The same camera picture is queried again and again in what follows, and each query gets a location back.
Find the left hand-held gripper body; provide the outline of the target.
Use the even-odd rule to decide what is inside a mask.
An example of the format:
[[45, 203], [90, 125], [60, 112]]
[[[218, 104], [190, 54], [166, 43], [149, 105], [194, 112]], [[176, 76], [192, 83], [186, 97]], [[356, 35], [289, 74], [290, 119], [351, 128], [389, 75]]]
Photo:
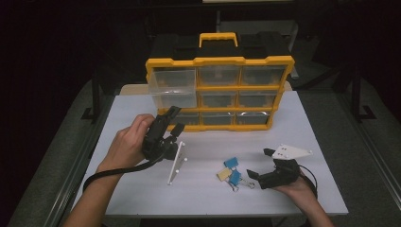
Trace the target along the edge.
[[177, 143], [178, 137], [171, 134], [164, 138], [169, 124], [164, 123], [158, 116], [152, 122], [144, 139], [143, 152], [147, 160], [153, 165], [164, 159], [173, 162], [172, 168], [167, 179], [167, 184], [172, 185], [173, 180], [180, 172], [180, 169], [187, 161], [185, 155], [185, 143]]

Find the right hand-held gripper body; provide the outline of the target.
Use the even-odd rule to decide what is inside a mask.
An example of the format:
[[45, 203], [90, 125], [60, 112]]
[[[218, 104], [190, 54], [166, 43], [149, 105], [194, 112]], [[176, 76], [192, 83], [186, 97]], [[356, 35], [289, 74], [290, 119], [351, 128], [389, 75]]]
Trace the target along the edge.
[[270, 173], [259, 175], [260, 187], [274, 188], [296, 182], [299, 177], [302, 177], [300, 165], [296, 159], [310, 154], [310, 150], [281, 144], [271, 156], [275, 169]]

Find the single clear plastic drawer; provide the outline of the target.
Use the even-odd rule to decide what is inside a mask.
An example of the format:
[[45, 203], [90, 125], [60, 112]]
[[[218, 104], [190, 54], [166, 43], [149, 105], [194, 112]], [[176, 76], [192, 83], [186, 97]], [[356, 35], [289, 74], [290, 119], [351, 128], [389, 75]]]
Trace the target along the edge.
[[196, 69], [156, 68], [149, 76], [148, 91], [159, 109], [170, 106], [195, 108]]

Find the yellow binder clip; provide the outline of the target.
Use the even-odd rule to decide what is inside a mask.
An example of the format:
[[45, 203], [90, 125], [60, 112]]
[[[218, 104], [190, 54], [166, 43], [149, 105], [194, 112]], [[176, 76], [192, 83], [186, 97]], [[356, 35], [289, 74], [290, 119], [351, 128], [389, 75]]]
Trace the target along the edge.
[[232, 174], [232, 170], [228, 167], [225, 167], [220, 172], [217, 173], [218, 179], [222, 182], [229, 178]]

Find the yellow black organizer case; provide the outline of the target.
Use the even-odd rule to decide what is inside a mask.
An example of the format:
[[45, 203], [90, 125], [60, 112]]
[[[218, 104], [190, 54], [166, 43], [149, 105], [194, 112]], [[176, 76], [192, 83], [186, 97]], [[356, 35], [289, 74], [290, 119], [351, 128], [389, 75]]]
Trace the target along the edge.
[[163, 34], [156, 37], [146, 62], [147, 82], [156, 68], [195, 68], [214, 65], [284, 65], [287, 77], [295, 60], [277, 32], [238, 35], [234, 32], [198, 36]]

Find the person's right hand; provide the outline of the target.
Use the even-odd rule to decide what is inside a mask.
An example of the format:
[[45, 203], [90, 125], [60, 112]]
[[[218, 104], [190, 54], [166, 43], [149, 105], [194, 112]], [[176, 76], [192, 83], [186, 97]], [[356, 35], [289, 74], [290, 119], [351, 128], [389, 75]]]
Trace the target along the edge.
[[303, 212], [311, 211], [318, 205], [315, 195], [302, 178], [298, 178], [296, 182], [288, 185], [276, 186], [274, 190], [288, 196]]

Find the person's left hand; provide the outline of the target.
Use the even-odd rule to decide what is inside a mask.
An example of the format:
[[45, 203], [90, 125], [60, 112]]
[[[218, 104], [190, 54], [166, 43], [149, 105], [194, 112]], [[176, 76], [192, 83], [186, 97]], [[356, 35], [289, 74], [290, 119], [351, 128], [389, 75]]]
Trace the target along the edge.
[[154, 120], [150, 113], [137, 115], [130, 126], [118, 131], [97, 172], [134, 167], [145, 159], [142, 144]]

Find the grid of clear bins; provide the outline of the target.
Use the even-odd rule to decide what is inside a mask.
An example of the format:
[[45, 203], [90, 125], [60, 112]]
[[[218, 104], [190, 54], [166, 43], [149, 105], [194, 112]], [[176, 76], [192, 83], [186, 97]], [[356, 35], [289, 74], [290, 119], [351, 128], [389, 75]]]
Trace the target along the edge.
[[181, 108], [170, 125], [187, 131], [267, 130], [284, 93], [284, 65], [214, 65], [196, 70], [195, 108]]

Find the black metal stand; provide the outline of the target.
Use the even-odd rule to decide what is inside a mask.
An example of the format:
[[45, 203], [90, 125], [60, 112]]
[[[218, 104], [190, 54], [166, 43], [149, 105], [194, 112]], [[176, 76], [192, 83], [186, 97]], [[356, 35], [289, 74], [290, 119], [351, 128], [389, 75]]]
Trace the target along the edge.
[[92, 106], [86, 108], [81, 118], [83, 120], [92, 120], [96, 122], [100, 115], [100, 86], [98, 82], [97, 72], [94, 71], [92, 74]]
[[355, 67], [355, 73], [352, 76], [352, 91], [351, 91], [351, 113], [358, 123], [365, 119], [375, 119], [375, 114], [369, 106], [360, 105], [361, 94], [361, 74], [358, 67]]

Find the metal frame rail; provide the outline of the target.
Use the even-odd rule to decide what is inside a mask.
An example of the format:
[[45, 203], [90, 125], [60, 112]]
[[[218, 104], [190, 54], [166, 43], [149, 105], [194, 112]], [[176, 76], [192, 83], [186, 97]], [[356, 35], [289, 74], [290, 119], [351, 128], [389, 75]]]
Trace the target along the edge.
[[362, 140], [364, 147], [372, 156], [378, 174], [390, 192], [394, 203], [401, 211], [401, 183], [396, 180], [393, 172], [385, 162], [379, 147], [375, 144], [373, 137], [363, 125], [366, 120], [376, 120], [374, 113], [366, 105], [362, 107], [363, 113], [354, 113], [353, 104], [347, 100], [345, 95], [336, 94], [336, 97], [341, 107], [345, 110], [347, 118], [351, 122], [354, 130]]
[[77, 99], [61, 124], [49, 150], [50, 164], [45, 168], [47, 184], [55, 188], [43, 227], [59, 227], [74, 205], [98, 138], [113, 104], [114, 96], [104, 96], [99, 111], [95, 102]]

